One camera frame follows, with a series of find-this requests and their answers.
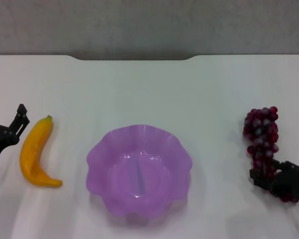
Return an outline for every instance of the yellow banana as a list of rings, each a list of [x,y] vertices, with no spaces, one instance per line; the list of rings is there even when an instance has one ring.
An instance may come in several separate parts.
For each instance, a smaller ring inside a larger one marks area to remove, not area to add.
[[[50,178],[40,167],[42,149],[53,128],[51,116],[39,120],[27,136],[20,154],[20,167],[24,177],[36,186],[60,187],[62,181]]]

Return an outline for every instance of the toy fruit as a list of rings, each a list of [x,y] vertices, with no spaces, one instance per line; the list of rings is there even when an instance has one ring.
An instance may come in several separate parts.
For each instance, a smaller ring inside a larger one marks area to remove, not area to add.
[[[289,161],[279,162],[274,153],[279,148],[278,109],[252,109],[245,118],[243,135],[252,142],[247,152],[253,159],[253,168],[249,170],[254,185],[269,191],[283,202],[299,201],[299,166]]]
[[[20,154],[20,167],[24,177],[36,186],[60,187],[62,181],[50,178],[40,167],[42,149],[50,136],[53,122],[47,116],[39,120],[27,136]]]

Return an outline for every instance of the grape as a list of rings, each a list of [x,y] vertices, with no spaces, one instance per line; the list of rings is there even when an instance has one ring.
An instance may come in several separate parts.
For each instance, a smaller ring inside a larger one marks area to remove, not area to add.
[[[278,109],[277,109],[277,107],[275,107],[275,106],[271,106],[271,107],[270,107],[270,111],[271,111],[273,114],[276,114],[276,113],[278,112]]]
[[[268,109],[267,107],[264,107],[261,109],[261,113],[265,116],[270,114],[270,109]]]
[[[267,134],[268,134],[268,135],[272,135],[273,132],[274,132],[274,128],[272,128],[271,126],[268,127],[268,129],[267,129]]]
[[[258,128],[258,129],[255,130],[255,135],[256,135],[256,136],[261,135],[261,133],[262,133],[261,128]]]
[[[279,135],[275,134],[271,137],[270,143],[276,143],[278,141]]]
[[[262,159],[263,158],[263,153],[261,153],[261,152],[257,152],[256,154],[255,154],[255,159],[256,160],[260,160],[260,159]]]
[[[273,145],[273,152],[277,153],[279,150],[278,146],[276,144]]]
[[[253,127],[257,128],[259,126],[261,126],[261,120],[260,119],[254,119]]]
[[[271,121],[269,119],[264,119],[263,126],[268,126],[271,124]]]
[[[299,199],[298,199],[298,198],[292,198],[290,201],[291,201],[292,203],[297,203],[297,202],[299,202]]]
[[[289,202],[289,201],[291,201],[293,199],[293,197],[292,197],[292,195],[291,194],[286,194],[286,195],[284,195],[284,196],[282,196],[282,197],[280,197],[280,200],[281,201],[283,201],[284,203],[286,203],[286,202]]]
[[[249,154],[253,154],[253,153],[254,153],[254,150],[255,150],[255,148],[254,148],[252,145],[248,146],[248,148],[247,148],[247,152],[248,152]]]
[[[265,152],[265,156],[266,156],[266,158],[273,158],[274,157],[274,153],[271,150],[267,150]]]
[[[270,147],[271,144],[268,141],[264,142],[264,148],[270,148]]]
[[[261,138],[264,142],[268,141],[268,136],[265,134],[262,134],[259,138]]]
[[[273,122],[271,125],[270,125],[272,128],[278,128],[277,124],[275,122]]]
[[[263,120],[264,117],[263,117],[263,115],[261,113],[257,112],[256,115],[255,115],[255,118],[259,119],[259,120]]]
[[[251,126],[251,121],[250,121],[250,119],[246,119],[244,125],[245,125],[245,126]]]
[[[269,172],[272,172],[272,173],[275,173],[275,172],[277,171],[277,169],[276,169],[273,165],[270,165],[270,166],[268,167],[268,171],[269,171]]]
[[[246,134],[246,138],[249,139],[250,141],[254,139],[253,135],[250,133]]]
[[[245,127],[244,127],[244,132],[245,132],[245,133],[250,133],[249,128],[245,126]]]
[[[278,119],[278,114],[272,114],[272,115],[270,116],[270,119],[271,119],[272,121],[276,121],[276,120]]]
[[[253,161],[253,166],[254,166],[255,168],[260,168],[262,165],[263,165],[263,163],[262,163],[262,161],[260,161],[260,160],[255,160],[255,161]]]
[[[254,140],[254,146],[261,146],[263,144],[263,140],[261,138],[256,138]]]

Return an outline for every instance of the red grapes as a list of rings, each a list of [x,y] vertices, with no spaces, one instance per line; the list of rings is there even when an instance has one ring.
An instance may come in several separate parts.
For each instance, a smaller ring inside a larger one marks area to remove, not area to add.
[[[278,109],[270,108],[252,109],[246,116],[243,135],[252,142],[247,152],[253,159],[253,169],[262,173],[268,180],[274,180],[276,168],[272,164],[274,153],[279,148],[275,144],[278,141]],[[296,198],[290,195],[281,198],[283,202],[296,202]]]

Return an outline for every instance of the bowl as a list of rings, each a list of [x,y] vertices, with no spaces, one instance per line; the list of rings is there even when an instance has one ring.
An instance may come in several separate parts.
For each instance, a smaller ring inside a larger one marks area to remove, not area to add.
[[[192,160],[171,133],[144,124],[107,133],[87,156],[86,187],[116,216],[159,217],[187,197]]]

